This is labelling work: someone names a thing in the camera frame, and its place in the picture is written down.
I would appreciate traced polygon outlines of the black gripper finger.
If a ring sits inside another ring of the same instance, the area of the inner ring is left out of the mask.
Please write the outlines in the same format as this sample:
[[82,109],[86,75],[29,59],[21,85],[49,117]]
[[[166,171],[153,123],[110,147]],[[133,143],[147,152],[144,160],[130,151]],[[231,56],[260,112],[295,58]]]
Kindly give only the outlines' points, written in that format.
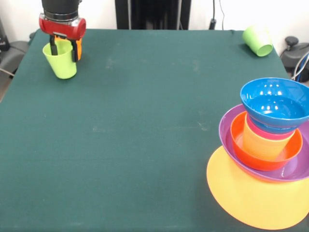
[[57,46],[56,46],[56,43],[55,43],[55,36],[54,35],[50,35],[49,43],[50,43],[50,48],[51,48],[51,55],[57,56]]
[[77,48],[77,43],[75,40],[71,40],[71,45],[72,45],[72,61],[77,62],[78,61],[78,48]]

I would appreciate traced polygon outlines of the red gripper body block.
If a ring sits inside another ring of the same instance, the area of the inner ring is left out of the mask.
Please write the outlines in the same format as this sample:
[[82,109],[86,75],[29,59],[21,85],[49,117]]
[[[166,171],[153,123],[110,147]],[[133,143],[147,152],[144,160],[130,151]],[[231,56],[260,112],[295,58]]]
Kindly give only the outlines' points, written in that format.
[[57,35],[69,40],[80,40],[86,31],[86,20],[77,17],[71,21],[53,21],[41,13],[39,16],[41,30],[49,35]]

